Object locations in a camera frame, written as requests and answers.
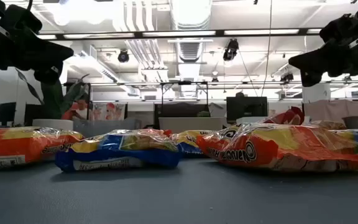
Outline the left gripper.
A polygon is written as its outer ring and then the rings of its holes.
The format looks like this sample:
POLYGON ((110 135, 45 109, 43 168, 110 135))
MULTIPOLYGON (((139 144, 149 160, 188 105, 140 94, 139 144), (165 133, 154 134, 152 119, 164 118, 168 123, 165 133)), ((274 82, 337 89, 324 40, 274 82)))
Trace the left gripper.
POLYGON ((42 22, 28 9, 10 5, 0 16, 0 69, 32 69, 37 81, 55 84, 62 74, 63 62, 74 52, 40 39, 37 35, 41 29, 42 22))

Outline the orange Maruchan ramen pack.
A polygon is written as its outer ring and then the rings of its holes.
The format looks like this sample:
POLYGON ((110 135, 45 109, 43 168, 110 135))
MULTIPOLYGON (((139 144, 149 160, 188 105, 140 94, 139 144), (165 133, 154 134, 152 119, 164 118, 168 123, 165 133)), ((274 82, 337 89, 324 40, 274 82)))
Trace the orange Maruchan ramen pack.
POLYGON ((358 170, 358 142, 319 127, 245 123, 198 136, 206 156, 234 167, 280 172, 358 170))
POLYGON ((36 126, 0 128, 0 169, 52 161, 84 136, 76 131, 36 126))

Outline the green snake plant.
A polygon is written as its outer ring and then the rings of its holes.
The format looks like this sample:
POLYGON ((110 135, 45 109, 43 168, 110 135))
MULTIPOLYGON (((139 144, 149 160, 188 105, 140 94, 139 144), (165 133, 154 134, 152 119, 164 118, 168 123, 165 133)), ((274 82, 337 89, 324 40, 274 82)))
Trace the green snake plant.
POLYGON ((86 90, 86 83, 83 81, 89 74, 82 76, 74 82, 67 93, 63 94, 62 84, 57 80, 55 84, 49 85, 41 83, 41 90, 43 98, 39 96, 36 89, 27 81, 25 75, 16 69, 18 77, 25 81, 27 88, 32 96, 34 96, 42 105, 43 114, 47 119, 61 119, 65 112, 67 112, 72 104, 79 100, 86 90))

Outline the pink cloth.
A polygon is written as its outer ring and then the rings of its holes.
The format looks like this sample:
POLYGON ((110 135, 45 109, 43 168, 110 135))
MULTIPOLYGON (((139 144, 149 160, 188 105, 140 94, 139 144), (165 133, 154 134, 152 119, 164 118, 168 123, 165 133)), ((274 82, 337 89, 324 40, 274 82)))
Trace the pink cloth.
POLYGON ((305 116, 312 121, 333 121, 343 123, 343 118, 358 117, 358 101, 319 100, 304 103, 305 116))

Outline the black computer monitor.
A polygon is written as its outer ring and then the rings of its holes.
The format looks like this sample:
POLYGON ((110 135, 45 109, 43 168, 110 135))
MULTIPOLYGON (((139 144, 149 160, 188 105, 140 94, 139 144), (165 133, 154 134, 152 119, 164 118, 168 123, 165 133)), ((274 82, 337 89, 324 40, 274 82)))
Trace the black computer monitor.
POLYGON ((7 126, 8 122, 13 122, 16 113, 16 102, 0 104, 0 123, 7 126))
POLYGON ((32 126, 33 120, 43 118, 43 106, 42 105, 25 105, 24 125, 32 126))
POLYGON ((243 117, 268 116, 268 101, 266 97, 244 96, 226 98, 227 121, 236 121, 243 117))

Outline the grey trash can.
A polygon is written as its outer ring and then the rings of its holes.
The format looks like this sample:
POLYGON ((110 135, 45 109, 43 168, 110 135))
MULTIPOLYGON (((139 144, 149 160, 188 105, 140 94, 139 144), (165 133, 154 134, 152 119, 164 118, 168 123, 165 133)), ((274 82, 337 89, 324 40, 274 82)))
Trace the grey trash can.
POLYGON ((347 129, 358 129, 358 116, 348 116, 342 120, 347 129))

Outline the colourful poster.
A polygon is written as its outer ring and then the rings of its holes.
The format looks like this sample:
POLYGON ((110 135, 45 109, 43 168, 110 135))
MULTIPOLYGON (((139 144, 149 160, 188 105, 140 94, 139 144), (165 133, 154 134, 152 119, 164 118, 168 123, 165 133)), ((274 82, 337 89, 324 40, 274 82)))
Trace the colourful poster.
POLYGON ((94 121, 121 121, 125 119, 126 104, 94 103, 92 120, 94 121))

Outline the clear plastic bin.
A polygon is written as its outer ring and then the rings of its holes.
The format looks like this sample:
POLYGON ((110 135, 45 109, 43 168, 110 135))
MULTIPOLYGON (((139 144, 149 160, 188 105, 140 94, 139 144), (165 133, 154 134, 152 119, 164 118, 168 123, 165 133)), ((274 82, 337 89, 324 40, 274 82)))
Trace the clear plastic bin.
POLYGON ((242 117, 236 119, 236 124, 242 123, 264 123, 265 121, 269 120, 269 117, 265 116, 251 116, 251 117, 242 117))

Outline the overhead LED light bar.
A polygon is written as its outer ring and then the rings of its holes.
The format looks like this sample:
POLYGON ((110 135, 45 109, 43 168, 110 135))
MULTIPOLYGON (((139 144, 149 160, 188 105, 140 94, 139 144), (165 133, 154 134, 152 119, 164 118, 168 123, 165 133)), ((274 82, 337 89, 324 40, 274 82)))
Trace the overhead LED light bar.
POLYGON ((181 39, 181 38, 220 38, 220 37, 291 37, 318 35, 321 28, 291 29, 232 29, 232 30, 157 30, 130 32, 86 32, 39 34, 43 40, 130 40, 130 39, 181 39))

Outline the dark wide monitor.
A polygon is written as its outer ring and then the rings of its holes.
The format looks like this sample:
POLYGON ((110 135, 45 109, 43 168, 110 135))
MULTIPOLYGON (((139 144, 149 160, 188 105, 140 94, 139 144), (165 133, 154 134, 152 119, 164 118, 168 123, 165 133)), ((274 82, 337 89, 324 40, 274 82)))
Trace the dark wide monitor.
POLYGON ((174 103, 154 105, 154 118, 210 117, 208 105, 174 103))

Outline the blue-grey table mat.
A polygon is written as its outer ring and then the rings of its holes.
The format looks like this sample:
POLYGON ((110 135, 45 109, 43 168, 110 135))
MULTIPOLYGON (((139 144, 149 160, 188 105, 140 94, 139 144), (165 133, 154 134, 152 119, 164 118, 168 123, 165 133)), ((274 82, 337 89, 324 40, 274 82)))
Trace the blue-grey table mat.
POLYGON ((0 170, 0 224, 358 224, 358 172, 281 174, 209 159, 176 169, 0 170))

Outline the black stand frame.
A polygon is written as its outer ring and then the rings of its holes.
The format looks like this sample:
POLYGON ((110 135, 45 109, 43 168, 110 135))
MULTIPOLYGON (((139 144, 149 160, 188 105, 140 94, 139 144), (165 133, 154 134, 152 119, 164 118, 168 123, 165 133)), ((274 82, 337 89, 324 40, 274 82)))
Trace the black stand frame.
POLYGON ((163 104, 174 104, 174 103, 190 103, 199 105, 209 105, 209 85, 208 82, 192 82, 192 81, 179 81, 161 83, 161 101, 160 105, 163 104), (165 97, 165 94, 170 90, 177 87, 179 92, 178 96, 172 98, 165 97))

